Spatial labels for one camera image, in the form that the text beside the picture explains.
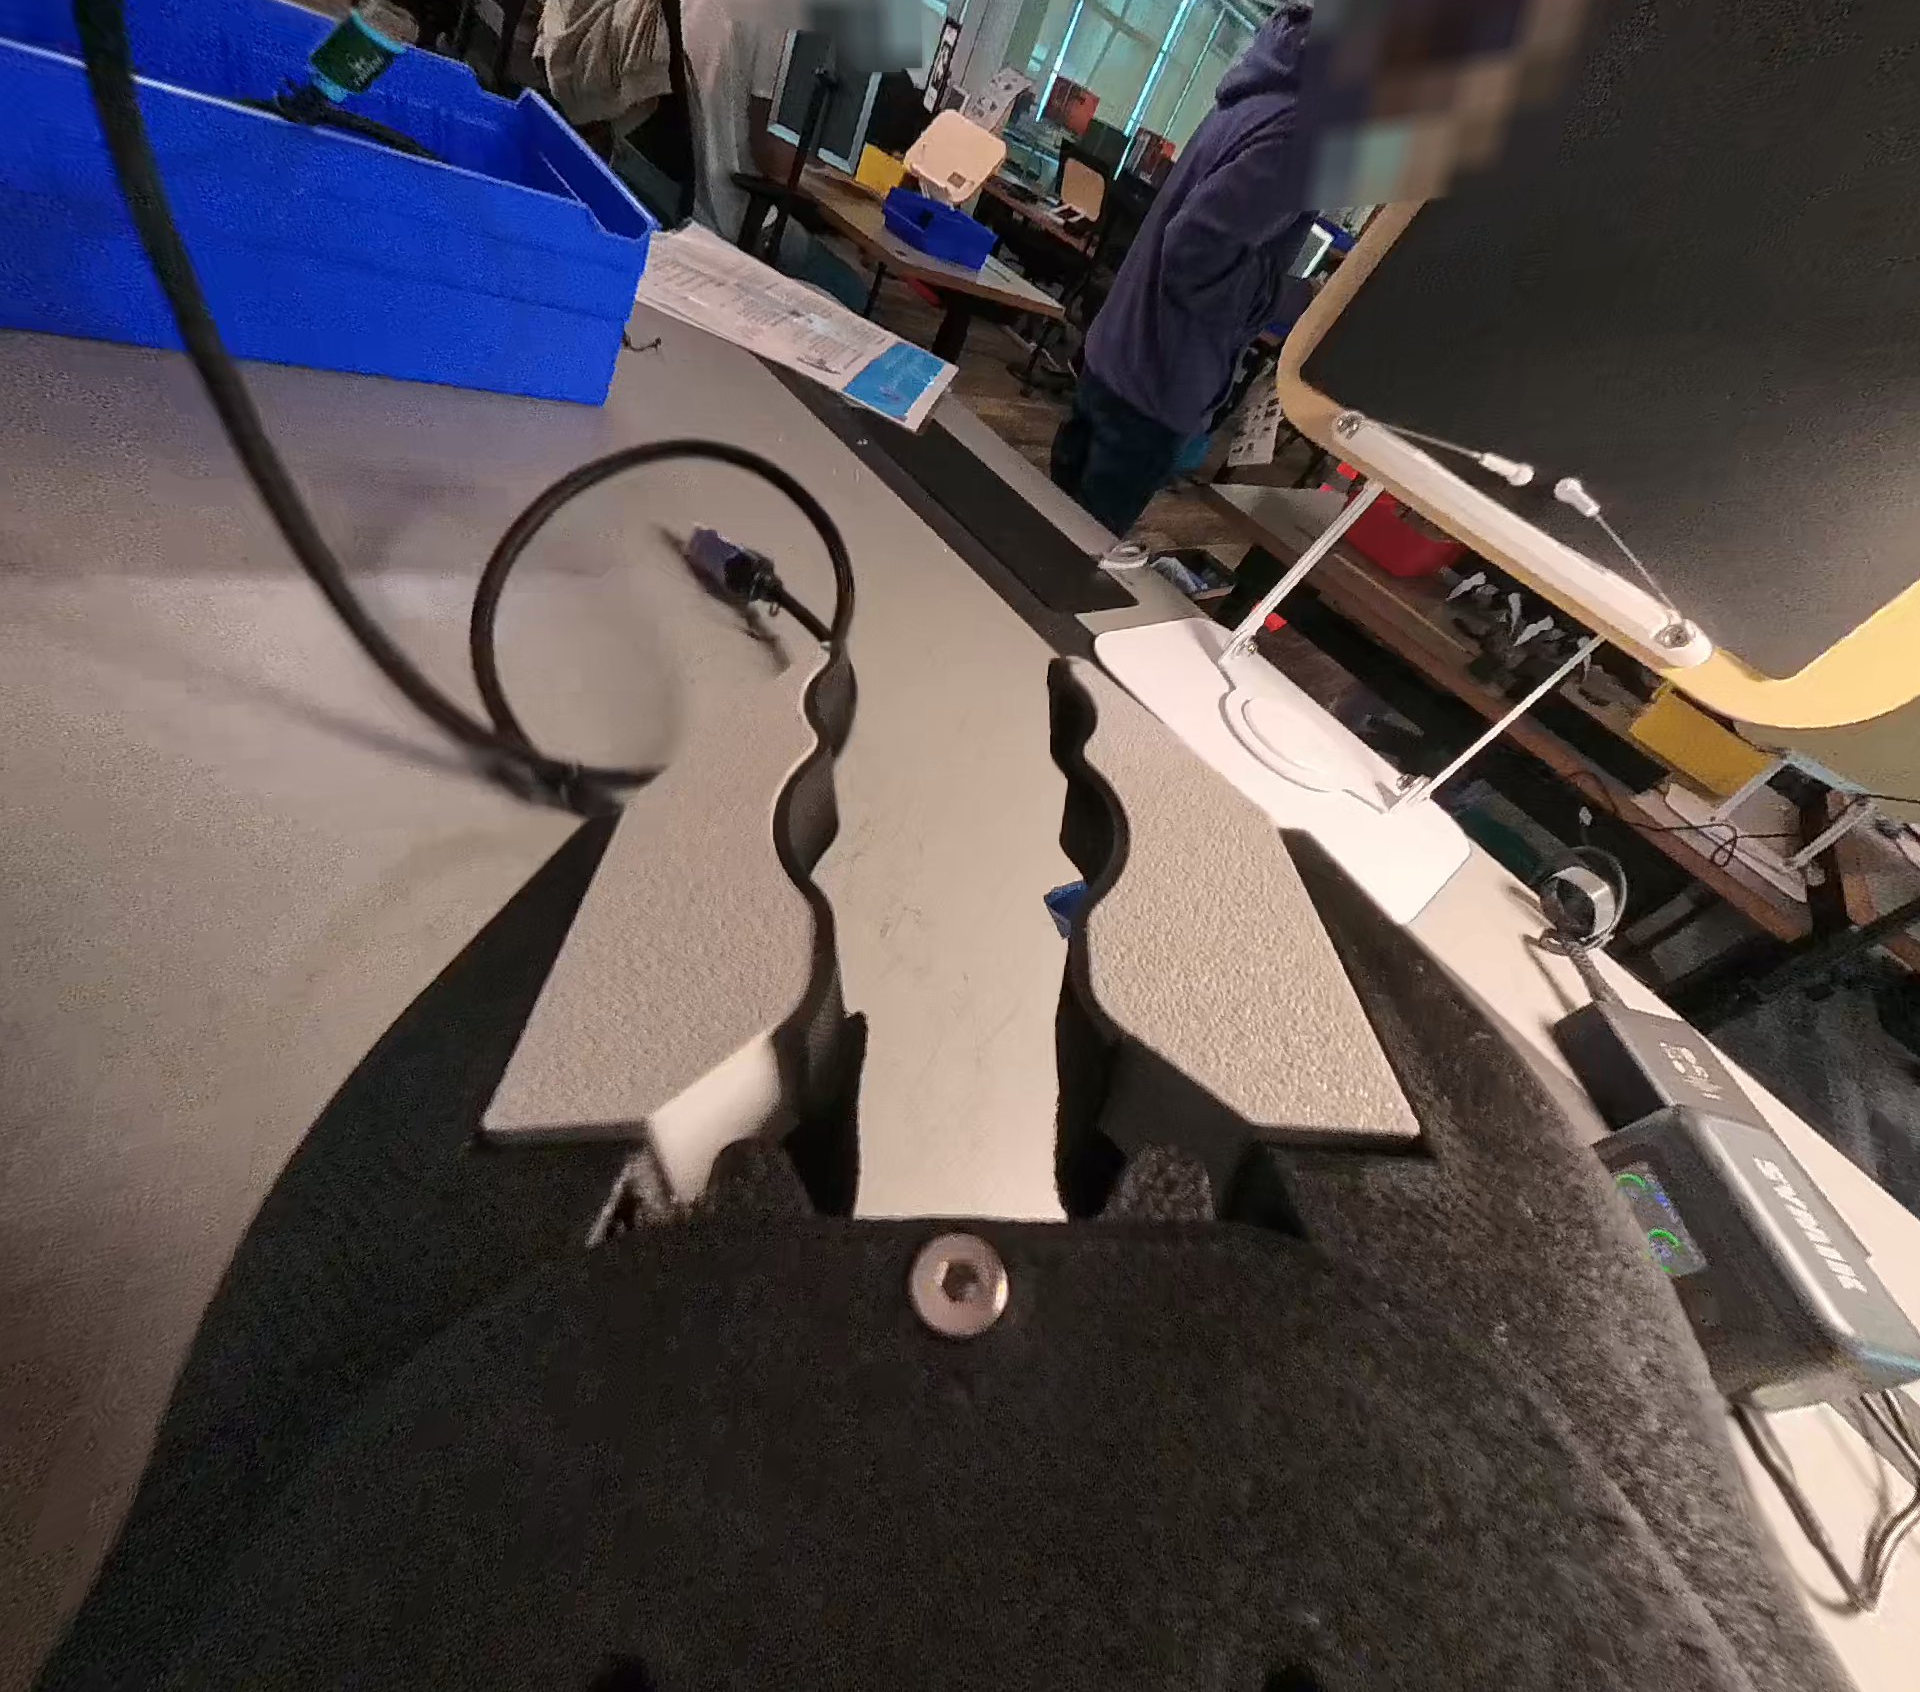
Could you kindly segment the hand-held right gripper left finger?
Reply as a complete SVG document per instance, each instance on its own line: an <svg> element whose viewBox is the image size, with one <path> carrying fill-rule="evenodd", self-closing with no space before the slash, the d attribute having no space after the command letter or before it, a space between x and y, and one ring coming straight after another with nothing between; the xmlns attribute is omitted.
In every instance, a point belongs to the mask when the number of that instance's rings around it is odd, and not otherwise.
<svg viewBox="0 0 1920 1692"><path fill-rule="evenodd" d="M817 872L855 679L813 650L694 729L620 811L482 1116L499 1146L639 1154L655 1206L722 1152L786 1147L812 1203L858 1193L868 1029Z"/></svg>

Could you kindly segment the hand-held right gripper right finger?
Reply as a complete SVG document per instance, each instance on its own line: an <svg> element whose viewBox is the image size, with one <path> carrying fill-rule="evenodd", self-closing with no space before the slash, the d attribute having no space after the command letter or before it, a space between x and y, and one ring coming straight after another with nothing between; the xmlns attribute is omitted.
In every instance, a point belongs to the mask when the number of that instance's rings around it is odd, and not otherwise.
<svg viewBox="0 0 1920 1692"><path fill-rule="evenodd" d="M1088 658L1056 655L1045 699L1078 888L1053 1027L1067 1217L1116 1207L1148 1152L1219 1213L1261 1203L1273 1154L1417 1154L1284 831Z"/></svg>

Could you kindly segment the white stand with metal rods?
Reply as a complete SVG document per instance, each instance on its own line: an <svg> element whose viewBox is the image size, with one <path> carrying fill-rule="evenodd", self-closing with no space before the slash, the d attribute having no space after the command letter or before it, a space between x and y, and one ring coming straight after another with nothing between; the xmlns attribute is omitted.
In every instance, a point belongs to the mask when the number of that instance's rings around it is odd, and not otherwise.
<svg viewBox="0 0 1920 1692"><path fill-rule="evenodd" d="M1407 927L1470 858L1467 837L1433 799L1438 787L1506 734L1524 708L1601 643L1668 672L1702 665L1713 646L1654 591L1538 534L1405 433L1349 410L1334 415L1330 431L1330 451L1353 465L1355 490L1236 627L1204 615L1116 626L1095 636L1094 660L1277 829L1316 840L1388 919ZM1543 548L1545 565L1517 576L1535 579L1539 591L1557 577L1562 591L1551 606L1575 624L1573 648L1553 660L1548 679L1431 779L1392 768L1256 648L1261 621L1384 493L1458 534L1475 527L1473 549L1485 559L1515 554L1524 542Z"/></svg>

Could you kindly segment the roll of tape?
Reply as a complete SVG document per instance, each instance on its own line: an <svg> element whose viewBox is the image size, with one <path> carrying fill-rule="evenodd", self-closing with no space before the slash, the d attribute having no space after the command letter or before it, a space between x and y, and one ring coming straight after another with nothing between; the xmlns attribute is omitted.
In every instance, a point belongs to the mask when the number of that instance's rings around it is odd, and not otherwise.
<svg viewBox="0 0 1920 1692"><path fill-rule="evenodd" d="M1534 886L1548 937L1564 949L1596 951L1620 930L1628 882L1620 859L1596 843L1578 843Z"/></svg>

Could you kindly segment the black power adapter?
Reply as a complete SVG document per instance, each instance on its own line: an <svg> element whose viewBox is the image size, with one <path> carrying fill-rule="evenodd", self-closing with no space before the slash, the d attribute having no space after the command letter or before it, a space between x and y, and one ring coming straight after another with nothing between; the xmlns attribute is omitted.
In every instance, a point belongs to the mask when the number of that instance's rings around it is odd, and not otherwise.
<svg viewBox="0 0 1920 1692"><path fill-rule="evenodd" d="M1733 1068L1680 1018L1590 1000L1555 1019L1550 1033L1612 1131L1668 1108L1766 1127Z"/></svg>

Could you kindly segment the yellow case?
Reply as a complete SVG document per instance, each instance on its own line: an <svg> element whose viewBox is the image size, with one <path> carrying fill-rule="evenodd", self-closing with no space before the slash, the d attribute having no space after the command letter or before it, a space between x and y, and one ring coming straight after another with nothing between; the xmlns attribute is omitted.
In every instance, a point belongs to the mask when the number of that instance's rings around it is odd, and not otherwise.
<svg viewBox="0 0 1920 1692"><path fill-rule="evenodd" d="M1630 715L1623 735L1713 802L1737 795L1776 768L1779 757L1674 686L1659 686Z"/></svg>

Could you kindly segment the grey power bank with display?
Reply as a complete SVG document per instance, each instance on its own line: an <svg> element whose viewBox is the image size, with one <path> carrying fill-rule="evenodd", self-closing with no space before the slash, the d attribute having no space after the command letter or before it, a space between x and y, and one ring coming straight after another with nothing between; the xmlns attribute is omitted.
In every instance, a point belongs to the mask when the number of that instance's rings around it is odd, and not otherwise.
<svg viewBox="0 0 1920 1692"><path fill-rule="evenodd" d="M1771 1127L1665 1106L1596 1143L1715 1392L1761 1411L1913 1388L1917 1332Z"/></svg>

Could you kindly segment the printed paper sheet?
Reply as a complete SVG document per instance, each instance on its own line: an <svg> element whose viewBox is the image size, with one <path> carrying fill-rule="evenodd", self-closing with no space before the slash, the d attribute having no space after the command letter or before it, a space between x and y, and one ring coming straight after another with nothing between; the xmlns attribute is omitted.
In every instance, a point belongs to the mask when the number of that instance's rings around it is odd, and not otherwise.
<svg viewBox="0 0 1920 1692"><path fill-rule="evenodd" d="M716 336L844 404L917 431L958 366L782 273L697 221L653 230L635 305Z"/></svg>

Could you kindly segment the wooden table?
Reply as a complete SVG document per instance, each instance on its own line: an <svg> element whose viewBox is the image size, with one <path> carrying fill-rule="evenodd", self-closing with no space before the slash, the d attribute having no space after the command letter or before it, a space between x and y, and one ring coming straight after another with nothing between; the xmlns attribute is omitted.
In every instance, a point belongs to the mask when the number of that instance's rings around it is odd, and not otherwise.
<svg viewBox="0 0 1920 1692"><path fill-rule="evenodd" d="M938 305L939 319L930 354L947 364L963 356L973 323L1059 327L1065 305L1033 286L995 255L980 267L965 267L930 255L906 244L888 225L883 201L846 173L808 167L795 185L760 172L737 172L731 185L742 194L742 219L735 246L756 255L773 255L775 239L790 219L849 241L873 267L864 313L872 315L883 282L923 291Z"/></svg>

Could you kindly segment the blue plastic bin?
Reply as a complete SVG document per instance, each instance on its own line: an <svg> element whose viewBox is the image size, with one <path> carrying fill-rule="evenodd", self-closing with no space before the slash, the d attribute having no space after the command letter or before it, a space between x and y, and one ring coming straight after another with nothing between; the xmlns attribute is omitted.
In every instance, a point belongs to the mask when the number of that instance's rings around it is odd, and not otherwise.
<svg viewBox="0 0 1920 1692"><path fill-rule="evenodd" d="M180 349L72 0L1 0L1 323ZM330 33L289 0L124 0L140 114L225 349L598 405L653 216L535 92L410 48L348 101L413 156L266 101Z"/></svg>

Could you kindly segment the small blue bin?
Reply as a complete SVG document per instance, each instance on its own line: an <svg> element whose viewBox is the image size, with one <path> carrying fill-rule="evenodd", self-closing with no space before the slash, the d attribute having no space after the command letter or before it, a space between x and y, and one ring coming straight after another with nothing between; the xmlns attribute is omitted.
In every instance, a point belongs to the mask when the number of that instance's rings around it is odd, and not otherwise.
<svg viewBox="0 0 1920 1692"><path fill-rule="evenodd" d="M906 183L879 201L883 230L927 260L980 272L995 250L995 232L973 216Z"/></svg>

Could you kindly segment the black panel with wooden rim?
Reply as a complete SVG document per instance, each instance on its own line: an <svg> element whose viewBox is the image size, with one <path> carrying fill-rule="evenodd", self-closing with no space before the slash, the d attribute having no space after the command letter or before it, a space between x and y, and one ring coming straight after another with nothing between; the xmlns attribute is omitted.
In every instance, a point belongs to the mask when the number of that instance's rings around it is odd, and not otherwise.
<svg viewBox="0 0 1920 1692"><path fill-rule="evenodd" d="M1605 0L1393 205L1287 421L1731 719L1915 701L1917 0Z"/></svg>

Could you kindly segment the pale wooden chair back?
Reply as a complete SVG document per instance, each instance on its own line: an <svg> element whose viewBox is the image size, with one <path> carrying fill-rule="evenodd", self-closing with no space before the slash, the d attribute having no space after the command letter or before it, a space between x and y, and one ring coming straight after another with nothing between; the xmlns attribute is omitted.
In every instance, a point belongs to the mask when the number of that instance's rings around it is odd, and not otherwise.
<svg viewBox="0 0 1920 1692"><path fill-rule="evenodd" d="M902 158L903 175L920 191L963 209L1005 158L1000 131L970 119L961 109L935 112Z"/></svg>

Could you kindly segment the dark computer monitor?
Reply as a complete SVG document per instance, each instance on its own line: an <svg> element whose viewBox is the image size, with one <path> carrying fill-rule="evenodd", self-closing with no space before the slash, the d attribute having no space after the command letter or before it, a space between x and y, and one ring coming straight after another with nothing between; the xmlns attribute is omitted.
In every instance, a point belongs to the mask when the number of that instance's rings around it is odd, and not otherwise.
<svg viewBox="0 0 1920 1692"><path fill-rule="evenodd" d="M783 36L765 122L773 142L851 177L868 144L883 71L854 71L833 40L794 27Z"/></svg>

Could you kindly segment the beige jacket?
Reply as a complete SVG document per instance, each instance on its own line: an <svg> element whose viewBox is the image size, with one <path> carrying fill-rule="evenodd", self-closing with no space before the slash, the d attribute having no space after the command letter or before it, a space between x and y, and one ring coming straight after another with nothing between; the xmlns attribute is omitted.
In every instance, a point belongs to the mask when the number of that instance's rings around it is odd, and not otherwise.
<svg viewBox="0 0 1920 1692"><path fill-rule="evenodd" d="M681 0L544 0L534 60L548 101L583 135L691 119Z"/></svg>

